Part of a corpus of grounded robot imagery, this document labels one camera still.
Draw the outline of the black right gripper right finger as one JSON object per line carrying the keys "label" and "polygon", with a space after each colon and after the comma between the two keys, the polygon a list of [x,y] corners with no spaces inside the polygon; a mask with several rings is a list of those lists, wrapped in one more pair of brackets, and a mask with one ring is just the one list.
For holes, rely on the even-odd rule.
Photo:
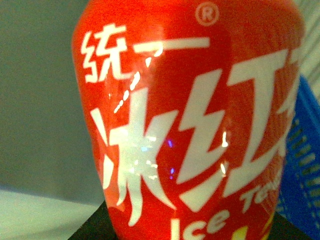
{"label": "black right gripper right finger", "polygon": [[279,213],[275,213],[268,240],[312,240]]}

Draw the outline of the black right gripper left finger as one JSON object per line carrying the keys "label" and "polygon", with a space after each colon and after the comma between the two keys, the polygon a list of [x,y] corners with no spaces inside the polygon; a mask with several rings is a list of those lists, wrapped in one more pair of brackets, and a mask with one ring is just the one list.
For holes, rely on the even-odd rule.
{"label": "black right gripper left finger", "polygon": [[68,240],[117,240],[105,201]]}

